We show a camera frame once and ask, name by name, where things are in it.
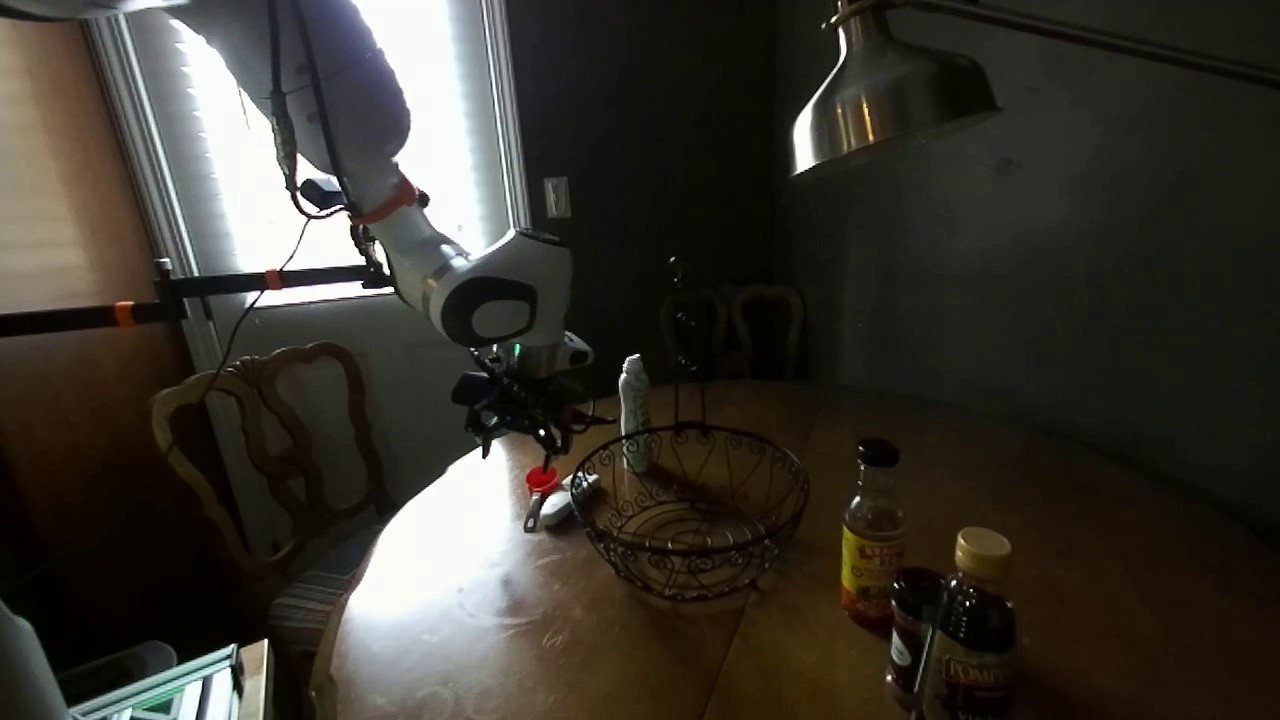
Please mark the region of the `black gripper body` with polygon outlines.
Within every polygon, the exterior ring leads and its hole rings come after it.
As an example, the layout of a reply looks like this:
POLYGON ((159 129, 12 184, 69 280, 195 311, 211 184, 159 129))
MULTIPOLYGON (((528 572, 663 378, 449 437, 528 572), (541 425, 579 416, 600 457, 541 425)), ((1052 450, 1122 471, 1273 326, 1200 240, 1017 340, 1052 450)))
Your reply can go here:
POLYGON ((558 344, 473 349, 469 362, 453 400, 480 450, 491 450, 497 437, 533 437, 550 457, 572 450, 579 372, 597 362, 578 334, 558 344))

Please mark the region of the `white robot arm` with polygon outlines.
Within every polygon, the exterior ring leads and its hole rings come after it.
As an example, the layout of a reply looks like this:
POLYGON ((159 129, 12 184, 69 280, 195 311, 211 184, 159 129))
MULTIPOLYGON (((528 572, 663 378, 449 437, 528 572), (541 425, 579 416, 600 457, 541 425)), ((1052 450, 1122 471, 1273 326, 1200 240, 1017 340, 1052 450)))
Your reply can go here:
POLYGON ((572 443, 563 381, 593 362, 563 328, 572 248, 511 229, 469 251, 430 220, 430 195, 399 168, 403 87, 354 0, 0 0, 0 14, 30 26, 159 14, 195 32, 269 118, 278 156, 306 156, 341 184, 395 296, 473 357, 453 389, 464 427, 480 443, 521 432, 550 457, 572 443))

